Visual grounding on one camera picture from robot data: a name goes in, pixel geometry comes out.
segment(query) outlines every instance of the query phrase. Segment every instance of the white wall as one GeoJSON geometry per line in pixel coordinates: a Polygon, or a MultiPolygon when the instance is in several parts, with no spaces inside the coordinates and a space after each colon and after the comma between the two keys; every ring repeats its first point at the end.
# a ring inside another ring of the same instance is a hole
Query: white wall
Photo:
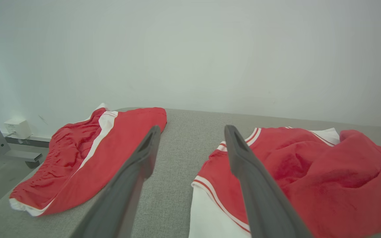
{"type": "Polygon", "coordinates": [[[0,0],[1,130],[101,102],[381,126],[381,1],[0,0]]]}

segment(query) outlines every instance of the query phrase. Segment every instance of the cable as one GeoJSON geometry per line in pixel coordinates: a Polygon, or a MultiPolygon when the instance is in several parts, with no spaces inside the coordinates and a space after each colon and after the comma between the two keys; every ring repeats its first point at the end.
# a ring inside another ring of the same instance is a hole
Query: cable
{"type": "Polygon", "coordinates": [[[5,137],[9,137],[9,136],[12,136],[12,135],[14,135],[14,134],[17,134],[17,132],[13,131],[13,132],[11,132],[10,134],[6,135],[5,137]]]}

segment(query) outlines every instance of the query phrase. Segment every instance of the gray fabric surface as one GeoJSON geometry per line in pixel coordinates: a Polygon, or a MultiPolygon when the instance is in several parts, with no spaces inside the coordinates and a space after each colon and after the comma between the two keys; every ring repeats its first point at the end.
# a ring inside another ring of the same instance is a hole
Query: gray fabric surface
{"type": "MultiPolygon", "coordinates": [[[[191,182],[209,154],[224,140],[224,125],[235,125],[244,138],[255,127],[290,126],[309,130],[334,127],[338,132],[355,129],[381,145],[379,127],[189,110],[166,111],[167,126],[161,135],[154,173],[142,189],[133,238],[188,237],[191,182]]],[[[0,200],[0,237],[68,237],[98,197],[68,211],[35,218],[26,212],[12,210],[8,195],[0,200]]]]}

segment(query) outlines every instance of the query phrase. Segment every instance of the folded garment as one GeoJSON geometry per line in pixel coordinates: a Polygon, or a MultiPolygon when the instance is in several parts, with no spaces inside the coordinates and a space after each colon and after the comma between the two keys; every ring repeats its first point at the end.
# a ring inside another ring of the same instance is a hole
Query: folded garment
{"type": "MultiPolygon", "coordinates": [[[[245,141],[315,237],[381,232],[381,147],[364,134],[342,131],[339,137],[334,129],[256,128],[245,141]]],[[[225,142],[209,156],[192,186],[190,238],[250,236],[225,142]]]]}
{"type": "Polygon", "coordinates": [[[152,126],[163,131],[166,123],[163,108],[117,112],[102,104],[88,120],[67,124],[52,136],[42,166],[10,194],[11,207],[40,216],[86,202],[111,180],[152,126]]]}

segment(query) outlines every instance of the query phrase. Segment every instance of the power outlet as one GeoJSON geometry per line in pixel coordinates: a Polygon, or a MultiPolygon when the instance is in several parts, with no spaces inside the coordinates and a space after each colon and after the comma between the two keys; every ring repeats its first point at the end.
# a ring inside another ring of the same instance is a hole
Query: power outlet
{"type": "Polygon", "coordinates": [[[15,132],[15,134],[12,135],[14,138],[24,140],[32,135],[32,131],[30,130],[29,124],[26,120],[10,119],[4,122],[4,125],[9,134],[15,132]]]}

